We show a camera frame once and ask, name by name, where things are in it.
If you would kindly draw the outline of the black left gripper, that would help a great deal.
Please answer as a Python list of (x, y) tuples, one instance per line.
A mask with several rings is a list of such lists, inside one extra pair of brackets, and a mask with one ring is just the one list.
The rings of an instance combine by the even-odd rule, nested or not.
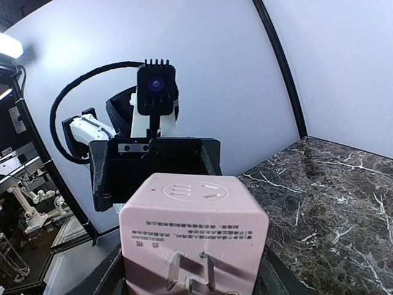
[(88, 145), (95, 210), (126, 203), (154, 173), (221, 175), (213, 138), (112, 138)]

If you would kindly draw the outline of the pink cube socket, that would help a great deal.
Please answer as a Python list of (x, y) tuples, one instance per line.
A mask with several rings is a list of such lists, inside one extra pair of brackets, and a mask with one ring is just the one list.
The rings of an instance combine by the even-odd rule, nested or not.
[(119, 213), (130, 294), (251, 294), (269, 219), (233, 176), (155, 173)]

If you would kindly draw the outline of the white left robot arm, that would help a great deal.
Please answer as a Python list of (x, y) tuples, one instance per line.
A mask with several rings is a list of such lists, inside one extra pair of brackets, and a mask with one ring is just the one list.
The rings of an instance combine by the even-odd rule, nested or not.
[[(65, 96), (88, 79), (121, 68), (136, 69), (136, 85), (106, 101), (110, 124), (94, 108), (63, 121), (66, 142), (56, 130), (56, 113)], [(154, 173), (220, 175), (220, 142), (178, 137), (179, 90), (168, 60), (123, 61), (78, 77), (56, 97), (50, 110), (50, 132), (62, 156), (88, 165), (95, 210), (104, 212), (127, 202)]]

